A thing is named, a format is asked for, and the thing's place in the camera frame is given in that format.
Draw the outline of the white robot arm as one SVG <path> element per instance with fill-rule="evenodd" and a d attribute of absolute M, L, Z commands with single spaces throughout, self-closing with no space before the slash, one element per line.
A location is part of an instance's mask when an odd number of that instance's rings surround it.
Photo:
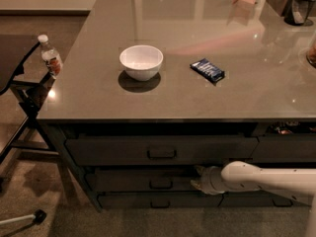
<path fill-rule="evenodd" d="M 260 168 L 242 161 L 224 167 L 196 165 L 191 185 L 207 195 L 265 191 L 310 206 L 305 237 L 316 237 L 316 170 Z"/>

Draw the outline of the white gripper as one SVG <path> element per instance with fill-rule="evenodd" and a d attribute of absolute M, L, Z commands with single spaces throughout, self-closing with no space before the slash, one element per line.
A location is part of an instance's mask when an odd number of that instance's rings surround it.
<path fill-rule="evenodd" d="M 221 195 L 226 192 L 221 178 L 219 167 L 207 167 L 194 165 L 195 170 L 200 175 L 200 181 L 191 180 L 191 185 L 207 195 Z"/>

